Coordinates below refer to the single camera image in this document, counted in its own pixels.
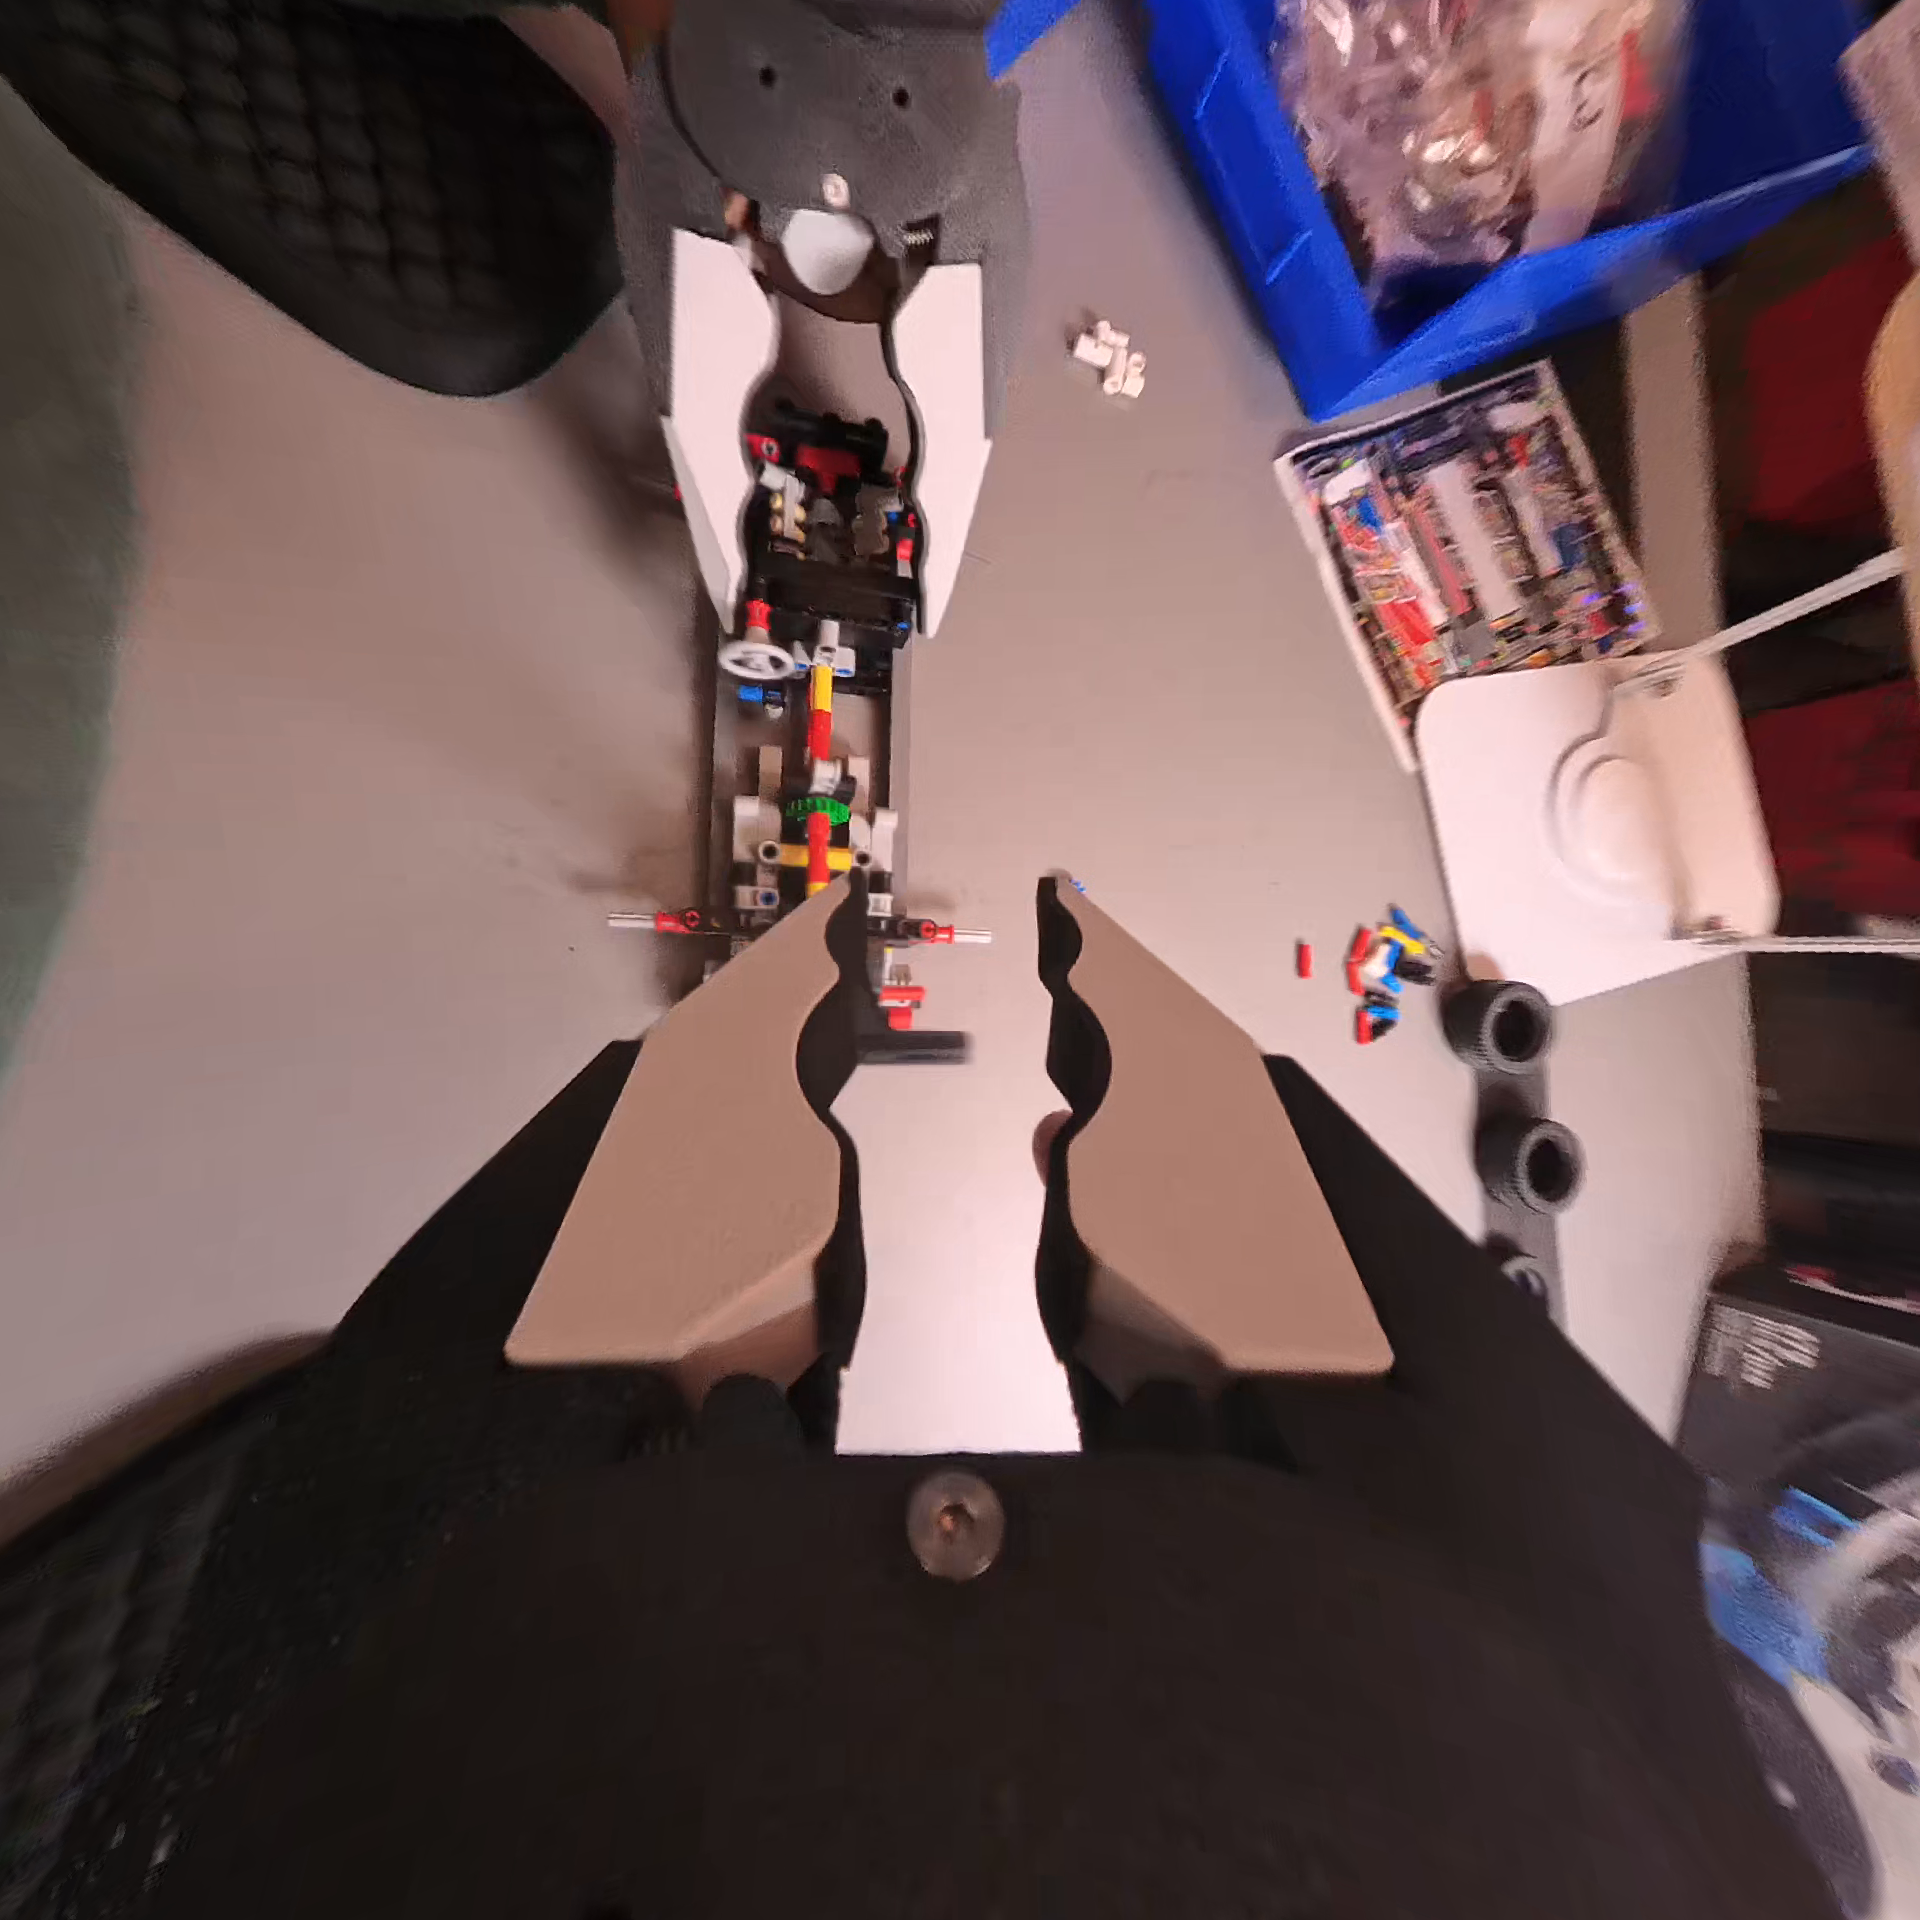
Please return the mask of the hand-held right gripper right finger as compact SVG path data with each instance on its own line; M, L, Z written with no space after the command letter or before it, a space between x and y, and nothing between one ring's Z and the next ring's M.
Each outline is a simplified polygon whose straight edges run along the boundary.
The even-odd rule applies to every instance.
M1384 1381L1393 1342L1257 1043L1068 878L1037 897L1055 1151L1037 1291L1113 1397Z

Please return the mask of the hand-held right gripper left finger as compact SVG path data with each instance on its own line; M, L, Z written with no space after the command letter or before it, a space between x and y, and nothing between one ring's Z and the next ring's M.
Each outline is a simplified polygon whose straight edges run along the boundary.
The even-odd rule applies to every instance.
M844 1213L834 878L639 1043L634 1072L507 1335L526 1375L634 1365L690 1405L728 1381L782 1396L830 1362L823 1260Z

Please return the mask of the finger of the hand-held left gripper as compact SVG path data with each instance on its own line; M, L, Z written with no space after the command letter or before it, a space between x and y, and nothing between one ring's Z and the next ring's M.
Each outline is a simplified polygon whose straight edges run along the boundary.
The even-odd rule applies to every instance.
M986 424L986 286L979 262L932 267L888 329L888 372L909 414L906 493L920 526L920 633L948 615L993 458Z
M748 579L741 526L757 493L748 411L777 353L779 318L750 256L678 227L665 449L701 580L728 630Z

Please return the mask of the lego car chassis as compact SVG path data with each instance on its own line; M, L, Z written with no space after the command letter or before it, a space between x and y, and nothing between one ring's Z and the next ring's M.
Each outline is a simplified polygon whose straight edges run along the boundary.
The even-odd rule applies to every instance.
M898 656L917 633L923 517L878 418L769 399L744 431L744 589L715 644L703 900L610 913L623 935L690 941L710 979L859 878L868 901L865 1065L967 1065L973 1038L926 1025L917 952L993 936L898 900Z

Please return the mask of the pile of small lego pins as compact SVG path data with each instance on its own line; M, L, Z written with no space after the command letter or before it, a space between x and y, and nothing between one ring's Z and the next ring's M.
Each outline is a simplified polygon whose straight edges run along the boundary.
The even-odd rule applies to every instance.
M1346 952L1346 990L1355 999L1355 1043L1378 1046L1402 1028L1408 996L1429 990L1444 973L1448 949L1405 907L1390 904L1358 925Z

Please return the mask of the lego instruction booklet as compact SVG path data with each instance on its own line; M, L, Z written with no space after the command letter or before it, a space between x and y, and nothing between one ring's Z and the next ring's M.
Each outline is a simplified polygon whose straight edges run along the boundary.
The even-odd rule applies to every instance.
M1292 443L1273 472L1408 774L1438 688L1660 639L1546 357Z

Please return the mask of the bag of lego parts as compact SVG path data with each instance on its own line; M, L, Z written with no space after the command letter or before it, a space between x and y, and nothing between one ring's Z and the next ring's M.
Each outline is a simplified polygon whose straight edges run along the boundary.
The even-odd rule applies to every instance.
M1279 103L1373 306L1667 214L1692 4L1279 4Z

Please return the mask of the black lego set box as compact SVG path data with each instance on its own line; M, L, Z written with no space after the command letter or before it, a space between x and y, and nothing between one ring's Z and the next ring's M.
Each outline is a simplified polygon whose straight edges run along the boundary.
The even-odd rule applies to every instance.
M1711 1292L1678 1447L1721 1673L1848 1917L1918 1915L1918 1297L1752 1264Z

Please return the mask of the blue plastic bin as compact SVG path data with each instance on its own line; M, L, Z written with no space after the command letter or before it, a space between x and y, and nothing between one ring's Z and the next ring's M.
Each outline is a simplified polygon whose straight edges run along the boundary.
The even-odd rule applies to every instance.
M1146 72L1311 420L1625 318L1873 160L1841 80L1866 4L1702 4L1670 214L1381 316L1282 109L1270 16L1146 4Z
M1014 68L1079 4L993 4L985 29L985 56L989 80L1003 80Z

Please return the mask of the black mesh pad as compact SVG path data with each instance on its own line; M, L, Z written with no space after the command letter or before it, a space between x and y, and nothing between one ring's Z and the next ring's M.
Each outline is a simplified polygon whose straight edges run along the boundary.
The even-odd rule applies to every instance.
M500 4L7 4L3 80L353 366L541 380L620 300L614 134Z

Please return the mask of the white stand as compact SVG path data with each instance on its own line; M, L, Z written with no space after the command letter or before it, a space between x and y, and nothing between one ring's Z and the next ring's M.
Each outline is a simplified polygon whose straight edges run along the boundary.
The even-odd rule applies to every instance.
M1476 979L1552 1008L1726 955L1918 958L1912 935L1781 935L1781 878L1726 656L1904 583L1885 551L1686 647L1454 681L1412 752Z

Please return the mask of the green cloth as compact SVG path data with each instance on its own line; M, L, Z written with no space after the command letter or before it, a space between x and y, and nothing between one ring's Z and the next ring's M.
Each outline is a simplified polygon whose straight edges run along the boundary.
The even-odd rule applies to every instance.
M95 176L3 89L3 1063L84 871L140 563L144 316Z

